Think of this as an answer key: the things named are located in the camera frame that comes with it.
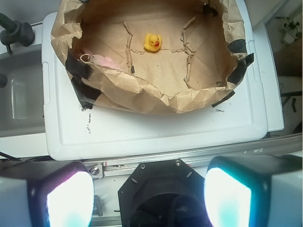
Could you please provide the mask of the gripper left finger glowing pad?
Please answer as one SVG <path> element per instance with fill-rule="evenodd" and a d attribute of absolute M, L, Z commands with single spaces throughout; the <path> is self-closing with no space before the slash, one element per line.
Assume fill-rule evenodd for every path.
<path fill-rule="evenodd" d="M 6 161 L 0 164 L 2 227 L 87 227 L 94 183 L 80 161 Z"/>

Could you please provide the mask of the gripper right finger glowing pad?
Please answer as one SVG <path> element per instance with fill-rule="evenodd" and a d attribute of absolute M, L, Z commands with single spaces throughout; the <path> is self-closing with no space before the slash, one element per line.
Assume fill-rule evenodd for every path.
<path fill-rule="evenodd" d="M 205 175 L 204 200 L 214 227 L 301 227 L 303 159 L 216 156 Z"/>

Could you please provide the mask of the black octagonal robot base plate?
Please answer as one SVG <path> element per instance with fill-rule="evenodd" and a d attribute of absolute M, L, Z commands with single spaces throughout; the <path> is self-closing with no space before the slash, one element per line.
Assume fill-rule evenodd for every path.
<path fill-rule="evenodd" d="M 140 163 L 118 190 L 122 226 L 210 226 L 204 181 L 181 159 Z"/>

